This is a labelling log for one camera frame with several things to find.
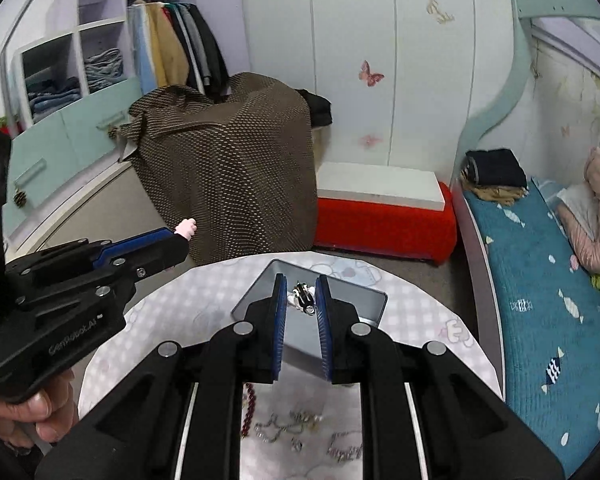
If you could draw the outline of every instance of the light blue bed frame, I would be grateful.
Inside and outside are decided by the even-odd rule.
[[[454,177],[458,176],[468,150],[475,149],[480,139],[507,117],[525,90],[531,67],[531,19],[546,16],[593,18],[600,20],[597,0],[511,0],[513,12],[513,63],[498,96],[477,115],[470,117],[460,134]]]

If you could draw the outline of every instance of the gray metal box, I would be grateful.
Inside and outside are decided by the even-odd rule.
[[[315,280],[320,276],[318,272],[304,267],[281,260],[272,260],[231,312],[236,321],[244,319],[247,307],[251,303],[271,297],[278,273],[286,276],[289,293],[298,282],[314,286]],[[327,280],[332,298],[353,304],[358,311],[360,321],[375,327],[379,325],[387,301],[387,295],[384,292],[344,282],[330,276],[327,277]],[[315,316],[309,316],[291,306],[286,310],[283,360],[313,375],[322,376],[322,355],[320,354],[317,319]]]

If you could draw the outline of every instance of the white wardrobe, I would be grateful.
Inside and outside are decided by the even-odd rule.
[[[243,8],[251,70],[333,104],[325,161],[434,171],[449,182],[469,109],[474,0],[243,0]]]

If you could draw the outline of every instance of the patterned tablecloth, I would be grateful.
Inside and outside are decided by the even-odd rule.
[[[125,316],[124,331],[102,345],[87,368],[80,393],[80,416],[162,341],[175,340],[189,346],[208,340],[231,324],[231,310],[275,258],[386,292],[382,330],[395,341],[417,347],[431,340],[443,342],[500,394],[493,366],[462,320],[417,286],[359,260],[311,252],[259,254],[194,268],[133,307]],[[256,384],[255,391],[254,424],[266,424],[274,413],[279,425],[289,424],[291,412],[321,415],[322,421],[312,427],[296,426],[291,431],[302,430],[301,434],[285,432],[274,443],[263,442],[252,428],[250,436],[242,441],[241,478],[362,478],[360,460],[339,463],[328,454],[335,433],[347,434],[338,436],[332,449],[346,450],[362,444],[357,386],[331,386],[283,363],[280,380],[272,386]],[[271,437],[273,429],[271,426],[264,431]]]

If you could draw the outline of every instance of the red ottoman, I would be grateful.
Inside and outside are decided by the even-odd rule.
[[[315,245],[433,260],[439,265],[458,241],[451,192],[439,184],[445,197],[443,211],[319,198]]]

